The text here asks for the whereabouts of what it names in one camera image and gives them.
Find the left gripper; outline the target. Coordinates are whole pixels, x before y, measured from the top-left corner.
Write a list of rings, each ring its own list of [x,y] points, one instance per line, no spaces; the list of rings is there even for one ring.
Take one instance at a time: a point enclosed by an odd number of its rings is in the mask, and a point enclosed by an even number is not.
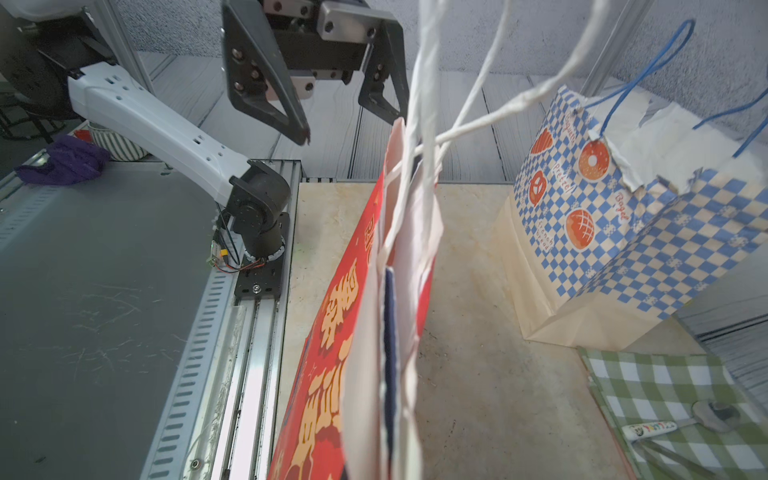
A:
[[[349,84],[370,45],[359,105],[390,125],[407,116],[403,29],[397,20],[378,27],[366,2],[224,1],[221,11],[230,102],[294,143],[310,140],[299,98],[310,98],[318,81]],[[387,79],[398,107],[384,98]]]

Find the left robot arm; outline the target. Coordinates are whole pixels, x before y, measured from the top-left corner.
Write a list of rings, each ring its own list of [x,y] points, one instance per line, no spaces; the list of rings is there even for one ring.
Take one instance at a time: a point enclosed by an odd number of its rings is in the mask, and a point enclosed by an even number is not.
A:
[[[231,216],[245,251],[272,260],[291,190],[264,163],[228,149],[121,67],[81,1],[5,1],[1,72],[35,115],[82,117],[138,144],[203,188]],[[234,108],[297,145],[311,138],[301,102],[319,80],[364,73],[358,102],[393,123],[408,109],[404,35],[362,1],[225,1],[224,71]]]

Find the red paper gift bag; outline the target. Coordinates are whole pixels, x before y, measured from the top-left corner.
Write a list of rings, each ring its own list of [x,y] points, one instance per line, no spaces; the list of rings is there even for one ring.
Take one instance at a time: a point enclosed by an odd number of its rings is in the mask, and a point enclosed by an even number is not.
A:
[[[268,475],[272,479],[418,479],[417,357],[444,232],[436,196],[456,138],[521,113],[573,74],[600,35],[596,1],[552,77],[475,120],[439,127],[444,1],[419,5],[420,44],[408,112],[307,336]]]

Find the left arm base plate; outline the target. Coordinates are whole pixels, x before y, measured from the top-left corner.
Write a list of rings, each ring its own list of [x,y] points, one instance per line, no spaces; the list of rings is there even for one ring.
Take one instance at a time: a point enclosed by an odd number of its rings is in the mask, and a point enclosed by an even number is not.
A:
[[[237,275],[234,288],[237,299],[277,299],[281,296],[290,220],[287,212],[278,217],[274,230],[279,230],[279,248],[260,259],[255,267],[247,267]]]

